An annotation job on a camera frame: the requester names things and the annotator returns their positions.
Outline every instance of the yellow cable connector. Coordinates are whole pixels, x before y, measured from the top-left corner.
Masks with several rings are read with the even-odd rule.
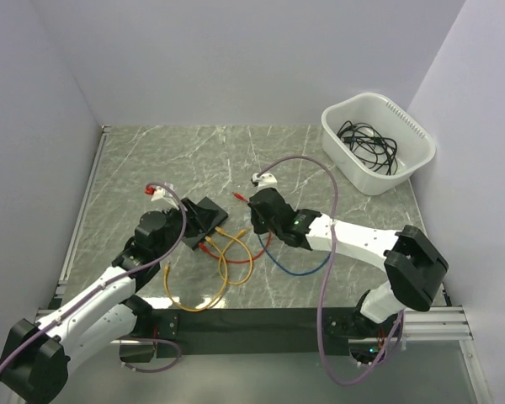
[[[220,255],[221,255],[221,257],[219,258],[219,275],[222,278],[224,278],[224,275],[222,273],[221,263],[223,263],[223,260],[224,260],[224,262],[226,261],[226,258],[225,258],[226,251],[228,250],[228,248],[231,247],[231,245],[234,242],[237,242],[243,248],[245,248],[245,251],[247,251],[247,255],[249,256],[249,272],[247,273],[247,276],[245,278],[243,278],[242,280],[238,281],[238,282],[232,282],[230,280],[228,281],[228,284],[232,284],[234,286],[238,286],[240,284],[244,284],[245,282],[247,282],[251,278],[251,275],[253,274],[252,271],[253,271],[253,268],[254,268],[254,259],[253,259],[253,256],[251,254],[251,250],[249,250],[249,248],[245,245],[245,243],[240,240],[240,237],[243,237],[245,235],[245,233],[247,233],[247,230],[248,229],[241,230],[234,237],[234,236],[231,236],[230,234],[226,233],[220,227],[216,227],[215,228],[215,231],[217,231],[219,234],[221,234],[224,237],[230,238],[230,241],[228,242],[228,244],[226,244],[226,247],[222,250],[222,252],[219,250],[219,248],[217,248],[217,250],[220,252]]]
[[[217,292],[217,294],[215,296],[213,296],[213,299],[211,299],[210,303],[208,303],[207,305],[205,305],[204,307],[201,307],[199,309],[194,308],[194,307],[187,307],[187,306],[181,305],[180,303],[177,303],[177,301],[173,298],[172,294],[170,293],[170,290],[168,289],[168,274],[170,273],[170,263],[167,263],[165,265],[165,269],[164,269],[164,272],[163,272],[163,281],[162,281],[162,284],[163,284],[163,286],[165,288],[165,291],[167,292],[168,297],[170,298],[170,301],[174,305],[176,305],[177,307],[179,307],[180,309],[185,310],[185,311],[189,311],[191,313],[198,313],[200,311],[204,311],[204,310],[207,310],[207,309],[215,306],[219,302],[219,300],[221,299],[221,297],[224,295],[226,287],[228,285],[228,263],[226,262],[226,258],[224,256],[225,254],[215,245],[214,241],[210,237],[206,237],[205,240],[209,244],[211,244],[213,246],[213,248],[215,250],[217,250],[217,252],[221,255],[221,259],[219,260],[219,270],[221,271],[221,261],[223,262],[223,264],[225,266],[225,273],[224,273],[224,275],[221,273],[221,277],[222,277],[222,280],[223,280],[221,289],[219,290],[219,292]]]

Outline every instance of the white basket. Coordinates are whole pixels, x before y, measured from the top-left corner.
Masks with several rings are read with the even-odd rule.
[[[369,170],[340,139],[337,132],[347,120],[373,126],[382,136],[397,143],[398,169],[394,175]],[[352,184],[367,195],[383,194],[405,181],[415,170],[432,160],[436,144],[432,137],[404,110],[387,97],[362,93],[323,111],[323,150]]]

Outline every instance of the purple cable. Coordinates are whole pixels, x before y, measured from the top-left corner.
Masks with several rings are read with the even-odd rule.
[[[185,206],[183,205],[181,199],[179,198],[179,196],[170,188],[168,187],[166,184],[164,183],[158,183],[158,182],[150,182],[148,183],[147,185],[148,187],[149,186],[156,186],[156,187],[161,187],[163,189],[165,189],[166,191],[168,191],[172,197],[176,200],[176,202],[178,203],[178,206],[179,206],[179,211],[181,212],[182,214],[182,229],[181,229],[181,232],[179,233],[179,237],[178,237],[178,240],[176,240],[176,242],[170,247],[170,249],[165,252],[161,257],[159,258],[156,258],[154,259],[153,261],[149,262],[149,263],[145,263],[144,265],[141,265],[139,267],[136,267],[136,268],[133,268],[133,269],[130,269],[129,271],[127,272],[124,272],[120,275],[117,275],[117,276],[114,276],[113,278],[109,279],[107,282],[106,282],[106,286],[109,286],[110,284],[113,284],[114,282],[120,280],[120,279],[123,279],[125,278],[126,276],[130,276],[132,274],[136,274],[137,272],[140,272],[142,270],[145,270],[145,269],[148,269],[148,268],[151,268],[153,265],[157,264],[157,263],[160,263],[163,259],[165,259],[166,257],[168,257],[172,251],[174,251],[176,249],[176,247],[178,246],[179,242],[181,242],[182,238],[183,238],[183,235],[185,234],[185,227],[187,225],[187,216],[186,216],[186,211],[187,209],[185,208]],[[99,293],[99,291],[101,290],[104,290],[104,287],[102,287],[101,285],[96,287],[94,290],[92,290],[91,292],[89,292],[86,296],[84,296],[80,301],[78,301],[75,305],[73,305],[69,310],[67,311],[64,311],[64,313],[61,315],[61,318],[59,320],[56,320],[56,321],[53,321],[51,322],[47,327],[44,327],[43,329],[39,330],[36,334],[34,334],[32,337],[28,338],[26,341],[24,341],[17,349],[15,349],[1,364],[0,364],[0,374],[3,372],[4,369],[6,369],[8,367],[8,365],[21,353],[23,352],[26,347],[28,347],[33,341],[35,341],[37,338],[41,337],[43,334],[49,332],[52,328],[54,328],[55,326],[58,325],[58,323],[60,321],[63,321],[65,320],[66,318],[68,318],[70,315],[74,314],[75,312],[78,311],[78,309],[80,309],[82,306],[84,306],[88,301],[90,301],[90,299],[92,299],[97,293]],[[178,350],[178,354],[181,356],[181,349]],[[174,362],[172,362],[170,365],[174,366],[178,361],[175,360]]]
[[[331,212],[330,212],[330,217],[332,219],[334,219],[335,214],[337,213],[337,203],[338,203],[337,180],[335,179],[335,177],[333,177],[333,174],[329,170],[329,168],[327,168],[327,166],[325,164],[323,164],[322,162],[319,162],[318,160],[316,160],[314,157],[300,156],[300,155],[283,157],[283,158],[280,158],[279,160],[277,160],[276,162],[272,162],[268,166],[264,167],[262,170],[260,170],[260,173],[258,173],[258,175],[262,175],[262,174],[266,173],[268,170],[279,165],[282,162],[286,162],[288,160],[294,160],[294,159],[307,160],[309,162],[314,162],[316,165],[323,168],[323,170],[327,173],[327,175],[331,179],[331,182],[333,185],[333,191],[334,191],[333,202],[332,202]],[[332,239],[332,241],[337,240],[337,234],[335,232],[334,223],[331,226],[331,239]],[[391,331],[389,332],[389,335],[387,336],[384,346],[381,347],[381,350],[378,352],[378,355],[376,355],[374,361],[372,362],[372,365],[365,372],[363,372],[363,374],[361,374],[360,376],[358,376],[357,378],[355,378],[353,380],[340,380],[340,379],[338,379],[333,371],[333,368],[331,367],[331,365],[329,364],[329,362],[327,360],[326,352],[325,352],[325,349],[323,346],[323,330],[322,330],[323,301],[324,301],[324,298],[326,295],[327,281],[329,280],[329,275],[331,274],[331,270],[332,270],[333,263],[335,260],[335,254],[337,252],[337,243],[332,242],[331,244],[332,244],[331,245],[331,253],[329,254],[329,260],[327,261],[327,270],[326,270],[326,274],[323,277],[322,288],[320,289],[320,298],[318,300],[318,308],[316,309],[316,340],[318,342],[318,353],[320,354],[320,360],[321,360],[321,362],[327,372],[327,375],[330,377],[331,380],[333,380],[338,385],[342,385],[342,386],[355,385],[355,384],[363,381],[370,374],[370,372],[376,367],[376,365],[380,361],[380,358],[384,355],[387,344],[391,341],[391,339],[393,338],[393,335],[395,334],[396,329],[401,324],[403,312],[401,311],[400,313],[398,313],[398,317],[396,318],[395,324],[391,328]],[[402,334],[402,329],[399,333],[399,337],[397,339],[396,345],[398,345],[398,343],[400,342],[401,334]]]
[[[176,355],[176,358],[170,364],[167,364],[166,366],[163,366],[162,368],[158,368],[158,369],[140,369],[140,368],[136,368],[135,366],[133,366],[131,364],[124,364],[124,366],[127,369],[131,369],[134,372],[138,372],[138,373],[159,373],[159,372],[163,372],[164,370],[172,368],[179,361],[179,359],[182,357],[182,349],[181,349],[181,347],[179,345],[177,345],[175,342],[168,341],[167,339],[133,338],[133,337],[123,337],[123,338],[120,338],[120,340],[121,339],[128,340],[128,341],[138,341],[139,343],[165,343],[166,345],[170,345],[171,347],[175,348],[176,351],[178,352],[178,354]]]

